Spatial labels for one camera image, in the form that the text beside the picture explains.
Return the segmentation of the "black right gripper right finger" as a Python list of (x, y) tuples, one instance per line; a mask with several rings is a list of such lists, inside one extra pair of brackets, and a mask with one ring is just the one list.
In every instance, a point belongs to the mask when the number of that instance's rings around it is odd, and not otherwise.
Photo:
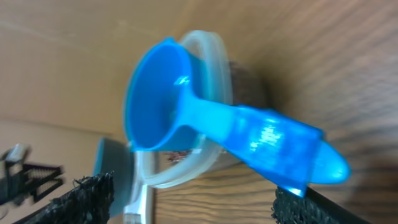
[(311, 188), (301, 198), (278, 187), (275, 196), (271, 217), (277, 224), (370, 224)]

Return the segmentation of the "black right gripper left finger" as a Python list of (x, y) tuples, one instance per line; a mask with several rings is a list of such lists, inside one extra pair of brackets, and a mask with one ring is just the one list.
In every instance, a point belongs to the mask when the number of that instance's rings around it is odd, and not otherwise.
[(14, 224), (107, 224), (114, 201), (113, 173), (74, 181), (77, 186)]

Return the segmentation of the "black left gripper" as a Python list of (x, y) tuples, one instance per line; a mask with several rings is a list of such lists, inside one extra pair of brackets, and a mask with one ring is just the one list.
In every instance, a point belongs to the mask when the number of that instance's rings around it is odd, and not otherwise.
[(28, 162), (30, 152), (19, 143), (1, 154), (1, 205), (20, 206), (28, 197), (37, 203), (63, 185), (63, 168)]

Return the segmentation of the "blue bowl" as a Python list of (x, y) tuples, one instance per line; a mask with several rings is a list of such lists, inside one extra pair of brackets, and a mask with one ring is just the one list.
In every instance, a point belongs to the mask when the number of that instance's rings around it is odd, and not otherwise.
[(109, 208), (110, 217), (120, 215), (131, 198), (134, 159), (122, 142), (101, 138), (98, 143), (93, 174), (112, 174), (114, 200)]

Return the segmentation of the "blue plastic scoop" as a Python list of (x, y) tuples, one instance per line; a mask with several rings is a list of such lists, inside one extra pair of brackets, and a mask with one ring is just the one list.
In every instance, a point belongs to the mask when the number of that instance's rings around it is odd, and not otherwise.
[(350, 177), (347, 160), (321, 129), (274, 110), (199, 97), (194, 78), (200, 69), (200, 60), (173, 39), (143, 55), (124, 109), (126, 135), (136, 150), (186, 150), (202, 134), (299, 197), (309, 184), (340, 184)]

